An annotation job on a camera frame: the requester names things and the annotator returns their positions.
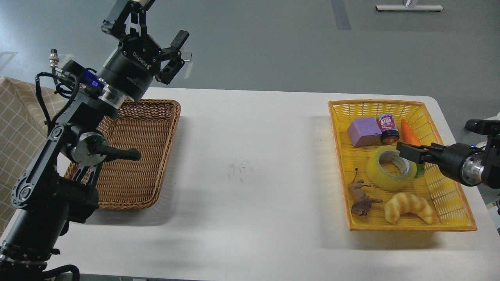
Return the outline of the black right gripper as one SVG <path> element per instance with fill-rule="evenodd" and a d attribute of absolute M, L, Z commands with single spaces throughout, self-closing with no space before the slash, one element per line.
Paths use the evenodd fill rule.
<path fill-rule="evenodd" d="M 433 164 L 439 167 L 441 173 L 462 184 L 473 184 L 475 178 L 465 168 L 468 158 L 475 154 L 471 145 L 456 143 L 450 146 L 444 146 L 438 143 L 430 145 L 413 145 L 404 142 L 398 142 L 396 149 L 399 156 L 416 164 L 424 164 L 427 153 L 433 153 Z"/>

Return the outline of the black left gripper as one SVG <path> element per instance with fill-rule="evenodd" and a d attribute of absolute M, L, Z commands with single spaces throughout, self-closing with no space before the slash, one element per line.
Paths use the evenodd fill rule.
<path fill-rule="evenodd" d="M 120 43 L 100 68 L 97 76 L 136 103 L 144 96 L 155 76 L 169 85 L 185 64 L 181 48 L 190 36 L 179 30 L 168 48 L 148 35 L 146 12 L 154 0 L 117 0 L 102 22 L 102 32 Z M 167 62 L 160 69 L 160 63 Z"/>

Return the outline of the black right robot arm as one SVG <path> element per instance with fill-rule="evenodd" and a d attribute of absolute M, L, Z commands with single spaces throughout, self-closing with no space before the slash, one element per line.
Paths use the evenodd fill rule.
<path fill-rule="evenodd" d="M 500 187 L 500 122 L 492 119 L 469 119 L 464 129 L 487 137 L 483 146 L 456 143 L 449 146 L 431 143 L 412 145 L 398 142 L 400 157 L 416 164 L 434 164 L 440 173 L 461 185 L 483 184 L 494 190 Z"/>

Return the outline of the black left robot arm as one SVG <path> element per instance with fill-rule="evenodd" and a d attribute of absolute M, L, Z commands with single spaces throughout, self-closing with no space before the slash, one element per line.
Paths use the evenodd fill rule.
<path fill-rule="evenodd" d="M 181 48 L 189 32 L 180 30 L 167 48 L 148 34 L 146 13 L 152 0 L 118 0 L 101 29 L 118 47 L 99 71 L 73 60 L 58 66 L 57 50 L 49 58 L 51 73 L 36 75 L 45 143 L 11 192 L 20 211 L 1 245 L 2 281 L 48 281 L 75 265 L 46 270 L 57 239 L 70 222 L 85 223 L 98 208 L 96 185 L 104 162 L 141 159 L 137 149 L 113 148 L 98 131 L 104 117 L 116 119 L 121 105 L 139 102 L 152 80 L 168 85 L 184 66 Z"/>

